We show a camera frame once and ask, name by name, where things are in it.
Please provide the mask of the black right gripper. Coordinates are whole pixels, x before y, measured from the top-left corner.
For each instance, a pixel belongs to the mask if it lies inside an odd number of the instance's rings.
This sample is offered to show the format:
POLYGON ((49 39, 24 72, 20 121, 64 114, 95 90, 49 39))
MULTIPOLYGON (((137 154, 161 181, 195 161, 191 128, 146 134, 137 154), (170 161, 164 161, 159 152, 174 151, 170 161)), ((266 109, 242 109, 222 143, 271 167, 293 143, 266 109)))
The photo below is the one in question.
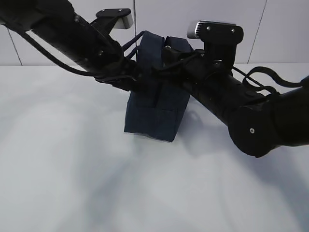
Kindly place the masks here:
POLYGON ((200 84, 200 50, 181 52, 164 47, 163 66, 152 66, 151 77, 156 81, 176 87, 189 87, 200 84))

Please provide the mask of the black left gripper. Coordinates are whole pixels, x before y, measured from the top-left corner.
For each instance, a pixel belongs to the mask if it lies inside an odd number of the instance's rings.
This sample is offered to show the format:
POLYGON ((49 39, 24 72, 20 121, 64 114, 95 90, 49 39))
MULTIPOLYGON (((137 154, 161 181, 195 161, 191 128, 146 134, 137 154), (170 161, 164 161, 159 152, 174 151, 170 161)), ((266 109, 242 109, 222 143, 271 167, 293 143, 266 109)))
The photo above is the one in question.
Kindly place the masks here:
POLYGON ((138 48, 134 48, 124 58, 118 70, 110 71, 101 77, 95 77, 95 80, 124 91, 142 92, 145 89, 145 82, 142 77, 143 71, 138 63, 131 59, 137 53, 138 48))

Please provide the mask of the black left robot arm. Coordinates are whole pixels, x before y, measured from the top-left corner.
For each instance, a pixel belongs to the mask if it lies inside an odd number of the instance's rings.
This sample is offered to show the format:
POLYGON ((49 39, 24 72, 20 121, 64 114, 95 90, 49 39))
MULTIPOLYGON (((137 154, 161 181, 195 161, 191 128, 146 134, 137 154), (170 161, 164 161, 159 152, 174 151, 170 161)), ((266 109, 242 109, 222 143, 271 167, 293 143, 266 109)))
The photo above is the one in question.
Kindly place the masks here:
POLYGON ((3 0, 0 23, 71 73, 125 91, 146 88, 141 69, 125 55, 135 39, 121 45, 110 36, 132 26, 129 8, 103 9, 87 22, 67 0, 3 0))

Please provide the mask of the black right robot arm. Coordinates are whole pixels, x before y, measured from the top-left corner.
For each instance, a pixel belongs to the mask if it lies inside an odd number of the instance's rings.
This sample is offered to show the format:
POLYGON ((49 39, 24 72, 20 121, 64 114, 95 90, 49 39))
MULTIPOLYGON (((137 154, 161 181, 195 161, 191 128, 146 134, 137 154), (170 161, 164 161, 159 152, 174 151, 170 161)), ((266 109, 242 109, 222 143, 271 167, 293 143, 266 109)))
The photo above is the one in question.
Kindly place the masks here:
POLYGON ((163 49, 162 68, 153 67, 152 75, 187 91, 228 128, 236 147, 260 158, 280 146, 309 143, 309 80, 287 82, 266 67, 252 73, 269 75, 277 84, 290 88, 279 93, 271 86, 252 86, 250 74, 242 81, 232 75, 233 67, 212 60, 202 50, 183 53, 163 49))

